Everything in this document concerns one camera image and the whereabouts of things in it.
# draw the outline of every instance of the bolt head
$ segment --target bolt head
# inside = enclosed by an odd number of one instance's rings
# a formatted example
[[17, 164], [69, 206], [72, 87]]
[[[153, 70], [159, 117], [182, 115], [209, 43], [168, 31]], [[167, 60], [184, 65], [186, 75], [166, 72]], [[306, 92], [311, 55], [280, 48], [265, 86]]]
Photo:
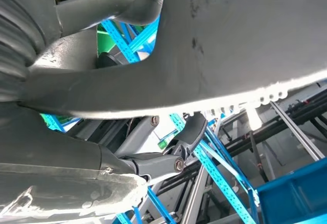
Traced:
[[150, 123], [152, 126], [157, 126], [159, 124], [159, 116], [152, 117]]
[[182, 172], [184, 168], [184, 161], [182, 158], [176, 159], [176, 161], [174, 162], [174, 168], [175, 171], [177, 173]]

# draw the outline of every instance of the green panel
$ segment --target green panel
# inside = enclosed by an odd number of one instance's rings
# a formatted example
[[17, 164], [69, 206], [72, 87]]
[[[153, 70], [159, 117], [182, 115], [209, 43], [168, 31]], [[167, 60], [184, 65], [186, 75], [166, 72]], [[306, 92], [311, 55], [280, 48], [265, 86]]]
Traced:
[[[135, 26], [136, 30], [139, 33], [144, 29], [144, 26]], [[100, 24], [97, 26], [97, 53], [110, 52], [116, 43], [104, 30]]]
[[45, 120], [45, 122], [49, 129], [64, 131], [63, 128], [60, 125], [59, 121], [55, 116], [43, 113], [42, 113], [41, 116]]

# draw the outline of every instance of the blue frame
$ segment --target blue frame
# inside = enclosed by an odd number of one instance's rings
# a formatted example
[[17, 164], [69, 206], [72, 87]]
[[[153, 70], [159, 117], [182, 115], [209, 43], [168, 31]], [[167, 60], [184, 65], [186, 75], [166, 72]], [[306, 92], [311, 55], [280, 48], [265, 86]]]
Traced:
[[157, 196], [150, 188], [148, 187], [148, 196], [156, 206], [156, 208], [166, 220], [167, 224], [176, 224], [176, 222], [165, 208], [163, 204], [159, 200]]

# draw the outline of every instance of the white light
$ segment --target white light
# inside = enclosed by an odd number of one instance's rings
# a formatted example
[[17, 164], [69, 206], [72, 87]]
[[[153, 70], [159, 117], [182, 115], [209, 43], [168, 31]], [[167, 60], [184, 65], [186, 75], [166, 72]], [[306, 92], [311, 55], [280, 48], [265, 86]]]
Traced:
[[251, 130], [255, 131], [262, 126], [261, 120], [254, 106], [248, 104], [245, 109]]

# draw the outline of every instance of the gray plastic cover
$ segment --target gray plastic cover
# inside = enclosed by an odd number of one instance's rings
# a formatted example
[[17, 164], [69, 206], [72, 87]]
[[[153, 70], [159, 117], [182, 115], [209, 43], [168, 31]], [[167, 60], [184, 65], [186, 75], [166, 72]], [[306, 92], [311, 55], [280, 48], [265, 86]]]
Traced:
[[33, 77], [24, 106], [121, 118], [264, 102], [326, 78], [326, 46], [327, 0], [164, 0], [149, 58]]

